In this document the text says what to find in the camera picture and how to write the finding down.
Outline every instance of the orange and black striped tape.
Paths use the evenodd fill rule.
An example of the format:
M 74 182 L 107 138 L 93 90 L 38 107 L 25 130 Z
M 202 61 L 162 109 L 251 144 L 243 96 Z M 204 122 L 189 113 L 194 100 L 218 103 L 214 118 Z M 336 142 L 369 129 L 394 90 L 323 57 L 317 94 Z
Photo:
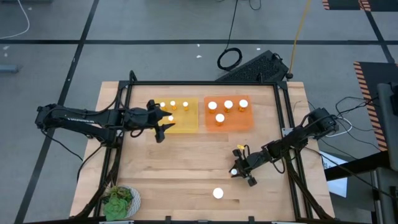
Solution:
M 365 100 L 370 100 L 372 97 L 370 95 L 368 85 L 366 84 L 365 76 L 363 75 L 362 67 L 359 62 L 354 62 L 354 69 L 356 73 L 356 78 L 359 82 L 359 87 L 361 88 L 363 98 Z M 372 127 L 375 129 L 374 134 L 376 135 L 377 143 L 379 144 L 379 149 L 382 151 L 387 150 L 386 139 L 383 135 L 383 131 L 381 130 L 379 119 L 377 118 L 376 109 L 374 106 L 366 105 L 366 109 L 368 109 L 368 114 L 371 120 Z
M 329 7 L 329 1 L 328 1 L 328 0 L 322 0 L 322 4 L 323 4 L 323 7 L 324 7 L 326 10 L 329 10 L 329 9 L 330 9 L 330 7 Z
M 361 8 L 361 10 L 365 10 L 365 11 L 371 11 L 371 5 L 369 4 L 368 0 L 358 0 L 359 3 L 359 7 Z

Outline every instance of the white paper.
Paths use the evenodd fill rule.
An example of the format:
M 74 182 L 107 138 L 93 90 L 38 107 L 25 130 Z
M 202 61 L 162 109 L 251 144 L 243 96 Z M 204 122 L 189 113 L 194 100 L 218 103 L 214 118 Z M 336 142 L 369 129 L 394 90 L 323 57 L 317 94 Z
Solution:
M 321 154 L 323 156 L 325 156 L 326 158 L 328 158 L 328 159 L 326 159 L 326 158 L 322 157 L 324 169 L 336 166 L 334 163 L 330 162 L 329 159 L 339 165 L 347 162 L 347 161 L 339 159 L 335 156 L 329 155 L 325 152 L 321 152 Z M 329 192 L 331 192 L 333 194 L 337 194 L 342 197 L 347 197 L 347 177 L 342 178 L 342 179 L 328 181 L 328 188 L 329 188 Z

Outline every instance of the potted plant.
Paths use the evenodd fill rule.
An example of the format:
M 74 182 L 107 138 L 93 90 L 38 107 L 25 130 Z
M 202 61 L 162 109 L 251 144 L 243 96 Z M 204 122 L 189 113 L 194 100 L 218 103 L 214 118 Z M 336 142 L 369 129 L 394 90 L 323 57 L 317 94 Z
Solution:
M 139 210 L 141 198 L 134 188 L 113 185 L 106 191 L 103 203 L 107 221 L 121 220 L 134 215 Z

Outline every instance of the plant pot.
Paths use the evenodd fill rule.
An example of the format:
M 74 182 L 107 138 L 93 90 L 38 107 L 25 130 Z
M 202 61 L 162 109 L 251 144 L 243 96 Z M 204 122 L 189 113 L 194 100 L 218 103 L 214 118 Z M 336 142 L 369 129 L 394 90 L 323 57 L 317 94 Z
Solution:
M 131 195 L 133 197 L 130 209 L 127 211 L 127 215 L 124 218 L 129 218 L 133 216 L 135 213 L 138 212 L 139 207 L 141 206 L 141 197 L 138 193 L 138 191 L 132 187 L 125 186 L 125 185 L 120 185 L 120 187 L 124 187 L 125 189 L 129 189 L 131 192 Z

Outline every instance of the wooden table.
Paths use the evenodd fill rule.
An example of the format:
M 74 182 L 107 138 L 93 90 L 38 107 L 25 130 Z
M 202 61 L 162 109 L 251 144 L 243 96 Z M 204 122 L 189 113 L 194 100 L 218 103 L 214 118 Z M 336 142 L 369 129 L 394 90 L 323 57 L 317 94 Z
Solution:
M 96 109 L 110 104 L 116 94 L 117 82 L 103 82 Z M 298 124 L 309 113 L 303 83 L 288 83 L 289 96 Z M 244 133 L 208 133 L 204 125 L 203 98 L 208 95 L 249 95 L 254 110 L 254 129 Z M 130 107 L 146 107 L 149 99 L 160 97 L 197 97 L 199 99 L 199 129 L 195 134 L 166 134 L 157 144 L 154 133 L 144 131 L 139 138 L 124 138 L 119 185 L 137 189 L 141 208 L 131 219 L 256 221 L 295 220 L 288 175 L 279 174 L 271 163 L 255 169 L 252 174 L 258 184 L 249 187 L 242 178 L 228 173 L 235 157 L 237 144 L 248 144 L 252 152 L 266 143 L 280 139 L 279 120 L 271 86 L 133 86 Z M 285 123 L 287 115 L 280 91 Z M 85 157 L 99 142 L 89 140 Z M 315 141 L 309 148 L 318 150 Z M 102 149 L 83 168 L 76 188 L 70 215 L 87 204 L 98 188 L 105 150 Z M 322 160 L 314 152 L 303 150 L 302 160 L 309 191 L 325 211 L 334 216 Z M 222 199 L 215 199 L 213 189 L 224 190 Z M 302 194 L 297 188 L 301 216 L 305 217 Z

